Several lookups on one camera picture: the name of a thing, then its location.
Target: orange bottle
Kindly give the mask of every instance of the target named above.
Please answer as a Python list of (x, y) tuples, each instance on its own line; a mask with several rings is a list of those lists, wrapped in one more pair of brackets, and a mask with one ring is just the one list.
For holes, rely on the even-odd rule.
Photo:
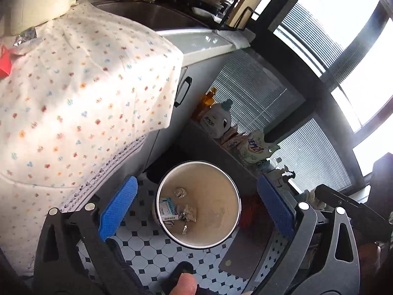
[(213, 96), (216, 94), (217, 89), (215, 87), (211, 88), (211, 90), (202, 96), (201, 101), (197, 105), (196, 109), (191, 115), (191, 119), (194, 119), (196, 121), (199, 121), (200, 118), (203, 116), (203, 114), (211, 108), (211, 106), (214, 104), (214, 99)]

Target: finger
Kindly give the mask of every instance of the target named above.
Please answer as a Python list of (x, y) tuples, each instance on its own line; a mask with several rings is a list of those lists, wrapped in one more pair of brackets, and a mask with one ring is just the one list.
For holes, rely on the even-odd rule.
[(170, 295), (195, 295), (197, 291), (197, 281), (189, 273), (183, 273)]

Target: red object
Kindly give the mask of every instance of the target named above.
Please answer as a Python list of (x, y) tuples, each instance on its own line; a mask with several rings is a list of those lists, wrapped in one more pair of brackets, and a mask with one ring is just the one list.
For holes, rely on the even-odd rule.
[(246, 228), (250, 226), (258, 212), (268, 212), (258, 194), (252, 196), (243, 196), (240, 198), (242, 203), (242, 212), (240, 214), (239, 226)]
[(5, 46), (1, 47), (0, 57), (0, 78), (7, 77), (11, 73), (11, 60), (9, 59), (9, 52)]

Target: window frame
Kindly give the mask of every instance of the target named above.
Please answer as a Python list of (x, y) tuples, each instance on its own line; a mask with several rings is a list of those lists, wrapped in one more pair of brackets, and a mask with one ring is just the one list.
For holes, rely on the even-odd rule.
[[(353, 132), (331, 95), (331, 91), (339, 85), (331, 69), (318, 78), (290, 47), (273, 34), (297, 1), (271, 0), (258, 19), (250, 19), (247, 25), (247, 28), (256, 34), (251, 43), (254, 51), (276, 68), (305, 99), (297, 109), (286, 112), (286, 116), (283, 115), (272, 127), (269, 126), (265, 133), (265, 140), (277, 143), (317, 116), (318, 124), (339, 155), (352, 181), (349, 187), (340, 192), (350, 195), (366, 187), (371, 178), (371, 174), (362, 175), (352, 149), (390, 117), (393, 113), (393, 96), (361, 129)], [(389, 15), (393, 14), (392, 5), (389, 4), (389, 0), (380, 0), (363, 29), (331, 67), (340, 68), (340, 64), (354, 54), (353, 50), (359, 43), (366, 43), (366, 38), (369, 43), (364, 55), (367, 54), (382, 33)]]

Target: trash can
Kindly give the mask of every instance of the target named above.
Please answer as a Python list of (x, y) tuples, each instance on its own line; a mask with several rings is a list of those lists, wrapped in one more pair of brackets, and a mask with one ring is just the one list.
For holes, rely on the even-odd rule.
[[(174, 191), (184, 188), (184, 198)], [(188, 204), (196, 208), (196, 222), (176, 220), (173, 227), (165, 225), (160, 217), (159, 201), (171, 198), (174, 204)], [(170, 170), (161, 180), (153, 203), (153, 216), (165, 233), (176, 243), (191, 249), (209, 249), (225, 241), (236, 228), (241, 211), (240, 197), (232, 179), (217, 166), (190, 161)]]

